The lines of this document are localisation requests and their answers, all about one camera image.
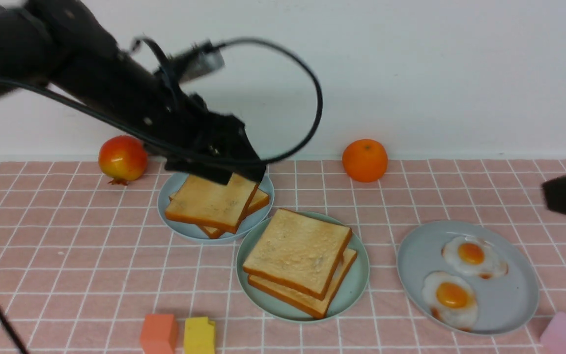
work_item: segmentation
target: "light blue plate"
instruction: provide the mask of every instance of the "light blue plate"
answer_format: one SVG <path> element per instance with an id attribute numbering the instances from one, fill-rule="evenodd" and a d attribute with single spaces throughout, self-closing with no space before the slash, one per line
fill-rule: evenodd
<path id="1" fill-rule="evenodd" d="M 441 255 L 442 247 L 456 236 L 480 237 L 508 262 L 508 274 L 483 280 L 456 272 Z M 432 271 L 460 276 L 478 299 L 478 322 L 470 332 L 436 320 L 423 301 L 423 281 Z M 516 331 L 534 316 L 539 303 L 537 274 L 526 256 L 503 236 L 460 221 L 438 221 L 417 227 L 405 237 L 397 255 L 397 271 L 406 294 L 430 320 L 452 331 L 474 336 L 496 336 Z"/>
<path id="2" fill-rule="evenodd" d="M 246 217 L 246 219 L 243 220 L 242 224 L 240 224 L 240 228 L 238 229 L 236 234 L 225 233 L 218 239 L 210 239 L 209 236 L 207 236 L 202 230 L 200 230 L 198 226 L 195 226 L 193 224 L 185 224 L 184 222 L 167 220 L 167 218 L 165 217 L 165 210 L 170 203 L 169 196 L 180 189 L 182 184 L 185 183 L 187 176 L 188 175 L 186 173 L 175 173 L 174 175 L 169 177 L 166 183 L 163 184 L 163 188 L 161 188 L 157 204 L 159 215 L 161 219 L 163 219 L 165 224 L 172 230 L 174 230 L 178 235 L 193 242 L 200 244 L 225 244 L 240 239 L 245 236 L 248 231 L 252 230 L 254 226 L 257 226 L 261 221 L 265 219 L 265 217 L 268 216 L 268 213 L 270 212 L 270 209 L 272 209 L 272 205 L 274 204 L 274 186 L 272 185 L 272 181 L 270 180 L 268 175 L 265 175 L 265 177 L 263 177 L 263 181 L 261 181 L 261 184 L 259 184 L 259 189 L 270 195 L 270 204 Z"/>
<path id="3" fill-rule="evenodd" d="M 320 213 L 310 211 L 299 211 L 298 213 L 306 217 L 312 217 L 314 219 L 342 225 L 342 223 L 336 219 Z M 263 221 L 248 233 L 242 241 L 242 246 L 240 246 L 237 253 L 237 262 L 235 262 L 240 285 L 242 285 L 243 291 L 254 305 L 257 305 L 261 308 L 261 310 L 269 313 L 275 318 L 279 318 L 280 320 L 293 323 L 321 323 L 331 320 L 335 316 L 347 311 L 353 307 L 353 305 L 357 304 L 364 294 L 364 289 L 366 289 L 368 281 L 370 280 L 370 262 L 362 240 L 360 240 L 355 234 L 351 237 L 351 241 L 348 243 L 348 248 L 357 251 L 357 258 L 344 277 L 338 293 L 335 298 L 333 298 L 333 301 L 326 312 L 326 317 L 321 320 L 315 320 L 312 316 L 296 309 L 296 307 L 286 304 L 285 302 L 278 300 L 277 298 L 274 298 L 273 296 L 270 296 L 248 284 L 248 274 L 243 271 L 242 266 L 252 249 L 255 247 L 256 242 L 261 238 L 261 235 L 263 235 L 265 228 L 268 224 L 270 224 L 270 220 L 271 218 Z"/>

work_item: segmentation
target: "grid pattern tablecloth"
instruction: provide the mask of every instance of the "grid pattern tablecloth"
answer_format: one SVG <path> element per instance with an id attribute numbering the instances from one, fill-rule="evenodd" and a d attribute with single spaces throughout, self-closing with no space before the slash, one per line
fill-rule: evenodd
<path id="1" fill-rule="evenodd" d="M 236 281 L 239 243 L 202 247 L 172 235 L 155 207 L 170 176 L 159 163 L 127 188 L 107 184 L 96 163 L 0 163 L 0 303 L 41 354 L 139 353 L 152 312 L 213 318 L 226 354 L 540 353 L 544 327 L 566 312 L 566 217 L 545 210 L 539 189 L 566 174 L 566 161 L 391 161 L 377 183 L 352 182 L 337 161 L 285 162 L 269 173 L 277 207 L 326 213 L 366 244 L 370 287 L 337 320 L 264 315 Z M 526 327 L 453 334 L 407 300 L 398 246 L 417 225 L 445 219 L 500 233 L 535 265 L 541 304 Z M 0 329 L 0 353 L 13 352 Z"/>

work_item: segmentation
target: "toy block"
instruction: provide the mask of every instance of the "toy block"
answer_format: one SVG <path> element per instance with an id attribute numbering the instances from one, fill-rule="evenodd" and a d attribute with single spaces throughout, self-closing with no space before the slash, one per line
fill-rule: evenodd
<path id="1" fill-rule="evenodd" d="M 541 344 L 552 354 L 566 354 L 566 313 L 558 312 L 541 334 Z"/>
<path id="2" fill-rule="evenodd" d="M 215 354 L 215 322 L 208 317 L 185 322 L 184 354 Z"/>
<path id="3" fill-rule="evenodd" d="M 178 323 L 171 314 L 148 314 L 139 342 L 145 354 L 173 354 L 178 340 Z"/>

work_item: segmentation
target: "orange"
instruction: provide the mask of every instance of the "orange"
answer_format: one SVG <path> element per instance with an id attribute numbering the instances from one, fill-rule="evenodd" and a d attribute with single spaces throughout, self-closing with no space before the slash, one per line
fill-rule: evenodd
<path id="1" fill-rule="evenodd" d="M 388 170 L 388 154 L 383 145 L 371 139 L 351 143 L 342 154 L 346 174 L 357 182 L 374 182 Z"/>

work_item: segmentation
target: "pink block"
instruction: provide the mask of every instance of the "pink block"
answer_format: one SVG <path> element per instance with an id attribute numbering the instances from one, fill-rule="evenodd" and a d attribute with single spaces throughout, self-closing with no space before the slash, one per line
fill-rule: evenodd
<path id="1" fill-rule="evenodd" d="M 552 354 L 566 354 L 566 313 L 558 312 L 541 335 L 541 344 Z"/>

